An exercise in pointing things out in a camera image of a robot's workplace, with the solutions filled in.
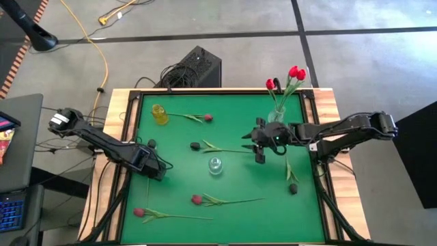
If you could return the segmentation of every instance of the green table surface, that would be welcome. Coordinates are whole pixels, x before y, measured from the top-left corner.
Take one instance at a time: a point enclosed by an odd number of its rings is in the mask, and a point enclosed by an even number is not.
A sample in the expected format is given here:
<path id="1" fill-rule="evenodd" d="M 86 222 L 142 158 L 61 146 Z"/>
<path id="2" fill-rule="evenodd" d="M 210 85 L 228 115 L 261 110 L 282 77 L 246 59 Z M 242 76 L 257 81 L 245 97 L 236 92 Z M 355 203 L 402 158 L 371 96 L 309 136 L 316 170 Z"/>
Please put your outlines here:
<path id="1" fill-rule="evenodd" d="M 165 126 L 155 123 L 153 104 L 169 113 L 210 113 L 214 120 L 198 123 L 170 115 Z M 303 122 L 299 97 L 286 102 L 285 122 Z M 241 139 L 255 126 L 256 117 L 267 119 L 273 109 L 269 95 L 145 96 L 137 136 L 157 142 L 157 153 L 173 163 L 163 181 L 134 174 L 130 183 L 122 243 L 322 243 L 324 234 L 307 149 L 287 147 L 287 157 L 297 178 L 298 193 L 291 195 L 285 157 L 265 149 L 266 163 L 254 154 L 190 149 L 191 142 L 209 141 L 219 148 L 244 150 Z M 208 161 L 218 157 L 223 173 L 212 176 Z M 264 200 L 222 206 L 196 206 L 193 194 L 207 193 L 222 200 Z M 142 223 L 134 208 L 150 208 L 170 215 L 211 217 L 213 220 L 164 218 Z"/>

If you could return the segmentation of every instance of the concrete floor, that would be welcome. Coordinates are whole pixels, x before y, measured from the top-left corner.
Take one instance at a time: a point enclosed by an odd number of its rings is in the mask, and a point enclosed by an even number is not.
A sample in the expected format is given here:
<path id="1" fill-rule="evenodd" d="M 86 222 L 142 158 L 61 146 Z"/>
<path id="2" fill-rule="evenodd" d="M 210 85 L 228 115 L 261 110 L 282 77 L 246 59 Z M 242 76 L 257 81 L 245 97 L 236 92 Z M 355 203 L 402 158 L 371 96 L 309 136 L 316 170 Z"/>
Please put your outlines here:
<path id="1" fill-rule="evenodd" d="M 67 0 L 88 32 L 97 17 L 118 6 L 114 0 Z M 435 1 L 298 0 L 306 31 L 437 26 Z M 59 0 L 50 0 L 40 22 L 60 40 L 82 33 Z M 161 36 L 242 31 L 297 31 L 288 0 L 156 0 L 136 7 L 95 38 Z M 320 87 L 333 87 L 342 117 L 357 111 L 384 110 L 395 120 L 432 103 L 437 95 L 437 32 L 307 36 Z M 266 78 L 285 78 L 291 65 L 306 67 L 299 36 L 223 38 L 99 44 L 109 63 L 106 90 L 132 87 L 142 76 L 158 80 L 160 71 L 181 60 L 196 45 L 223 60 L 223 87 L 263 87 Z M 8 97 L 43 93 L 44 106 L 92 108 L 104 74 L 89 44 L 53 53 L 26 54 Z M 147 82 L 142 87 L 151 87 Z M 105 94 L 100 105 L 108 105 Z M 46 130 L 52 112 L 43 111 L 38 141 L 54 137 Z M 104 110 L 97 116 L 104 117 Z M 435 245 L 437 210 L 425 210 L 391 142 L 370 141 L 351 151 L 366 220 L 373 240 L 381 243 Z M 73 166 L 86 154 L 71 150 L 36 153 L 34 165 L 54 173 Z M 68 175 L 80 180 L 89 163 Z M 46 192 L 44 207 L 64 200 Z M 44 229 L 65 226 L 83 209 L 72 200 L 44 218 Z M 43 245 L 75 240 L 77 229 L 45 233 Z"/>

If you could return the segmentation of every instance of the yellow cable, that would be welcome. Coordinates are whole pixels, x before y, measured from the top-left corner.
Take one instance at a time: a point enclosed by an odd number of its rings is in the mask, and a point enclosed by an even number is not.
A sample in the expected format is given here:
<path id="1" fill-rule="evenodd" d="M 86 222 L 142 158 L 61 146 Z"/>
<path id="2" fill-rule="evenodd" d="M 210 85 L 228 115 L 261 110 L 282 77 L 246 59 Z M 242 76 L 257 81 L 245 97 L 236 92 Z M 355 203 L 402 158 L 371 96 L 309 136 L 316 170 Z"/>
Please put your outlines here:
<path id="1" fill-rule="evenodd" d="M 113 11 L 112 13 L 110 13 L 108 16 L 100 17 L 100 18 L 98 19 L 98 22 L 99 22 L 101 25 L 106 25 L 108 19 L 111 18 L 115 13 L 117 13 L 117 12 L 120 11 L 120 10 L 123 10 L 124 8 L 128 7 L 129 5 L 131 5 L 132 3 L 134 3 L 135 1 L 138 1 L 138 0 L 132 0 L 132 1 L 128 2 L 127 4 L 123 5 L 122 7 L 120 7 L 120 8 L 118 8 L 118 9 L 114 10 L 114 11 Z"/>
<path id="2" fill-rule="evenodd" d="M 92 43 L 94 45 L 94 47 L 96 47 L 96 49 L 98 50 L 98 52 L 100 53 L 100 55 L 103 58 L 103 62 L 104 62 L 104 79 L 102 84 L 100 85 L 100 88 L 104 87 L 104 84 L 107 83 L 108 80 L 108 63 L 107 63 L 107 59 L 104 57 L 102 50 L 100 50 L 100 48 L 97 46 L 97 44 L 94 44 L 94 42 L 89 39 L 87 32 L 85 31 L 85 28 L 83 28 L 81 22 L 79 21 L 79 19 L 73 14 L 73 11 L 71 11 L 71 9 L 68 7 L 68 5 L 64 2 L 64 0 L 61 0 L 61 3 L 64 5 L 64 7 L 69 11 L 69 13 L 71 14 L 71 16 L 73 16 L 73 18 L 76 20 L 77 24 L 79 24 L 79 27 L 81 27 L 83 34 L 85 35 L 85 37 L 87 38 L 87 41 Z M 91 125 L 94 125 L 94 123 L 92 122 L 92 120 L 94 120 L 94 116 L 96 114 L 96 107 L 97 107 L 97 102 L 98 99 L 100 97 L 100 93 L 101 92 L 97 92 L 97 96 L 96 99 L 94 101 L 94 106 L 93 106 L 93 114 L 92 114 L 92 118 L 91 118 Z"/>

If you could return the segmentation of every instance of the blue keyboard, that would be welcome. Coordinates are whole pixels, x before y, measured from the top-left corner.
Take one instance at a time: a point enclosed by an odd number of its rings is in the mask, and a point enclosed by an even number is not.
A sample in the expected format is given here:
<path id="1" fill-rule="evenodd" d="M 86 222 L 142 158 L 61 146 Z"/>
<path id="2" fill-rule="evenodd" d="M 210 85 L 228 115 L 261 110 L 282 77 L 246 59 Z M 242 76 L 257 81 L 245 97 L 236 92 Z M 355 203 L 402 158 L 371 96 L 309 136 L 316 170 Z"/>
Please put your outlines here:
<path id="1" fill-rule="evenodd" d="M 25 192 L 0 195 L 0 232 L 23 228 L 25 198 Z"/>

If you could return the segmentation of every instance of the yellow bottle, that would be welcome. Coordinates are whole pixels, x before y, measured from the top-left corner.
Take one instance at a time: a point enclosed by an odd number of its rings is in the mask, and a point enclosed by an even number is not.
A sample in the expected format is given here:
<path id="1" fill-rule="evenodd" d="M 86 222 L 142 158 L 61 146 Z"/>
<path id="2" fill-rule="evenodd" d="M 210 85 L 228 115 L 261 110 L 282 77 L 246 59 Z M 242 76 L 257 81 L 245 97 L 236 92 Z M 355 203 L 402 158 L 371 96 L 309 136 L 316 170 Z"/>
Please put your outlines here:
<path id="1" fill-rule="evenodd" d="M 158 125 L 165 125 L 169 121 L 169 116 L 165 109 L 161 105 L 153 105 L 152 106 L 152 115 L 156 120 Z"/>

